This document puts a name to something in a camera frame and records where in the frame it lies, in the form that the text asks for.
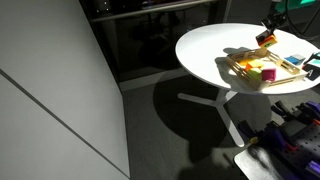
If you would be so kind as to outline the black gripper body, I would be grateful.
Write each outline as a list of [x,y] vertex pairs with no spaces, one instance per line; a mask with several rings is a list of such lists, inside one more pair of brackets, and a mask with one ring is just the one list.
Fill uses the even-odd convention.
[[282,17],[269,16],[261,21],[261,24],[266,28],[266,30],[257,36],[274,35],[274,30],[281,26],[283,23],[284,19]]

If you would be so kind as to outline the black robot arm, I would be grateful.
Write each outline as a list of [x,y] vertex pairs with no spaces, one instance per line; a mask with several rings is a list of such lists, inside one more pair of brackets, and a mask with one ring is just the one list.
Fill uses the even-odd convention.
[[258,44],[262,44],[270,38],[274,31],[287,21],[286,15],[287,0],[271,0],[271,6],[266,18],[261,20],[261,24],[266,28],[264,32],[256,36]]

